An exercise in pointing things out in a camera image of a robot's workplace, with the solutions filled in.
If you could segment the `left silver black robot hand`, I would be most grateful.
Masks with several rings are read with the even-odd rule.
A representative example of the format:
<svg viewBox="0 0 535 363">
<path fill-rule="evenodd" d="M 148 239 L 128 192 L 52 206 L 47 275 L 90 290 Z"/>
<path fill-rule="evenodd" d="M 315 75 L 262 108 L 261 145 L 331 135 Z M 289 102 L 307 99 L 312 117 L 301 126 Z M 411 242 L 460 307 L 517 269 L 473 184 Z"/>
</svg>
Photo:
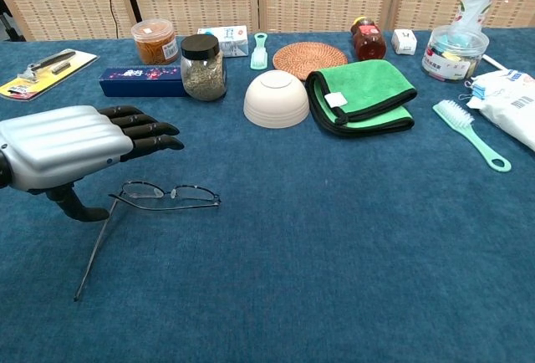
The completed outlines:
<svg viewBox="0 0 535 363">
<path fill-rule="evenodd" d="M 103 221 L 108 211 L 84 206 L 74 183 L 118 162 L 181 150 L 179 132 L 132 105 L 75 105 L 3 120 L 1 185 L 43 193 L 73 220 Z"/>
</svg>

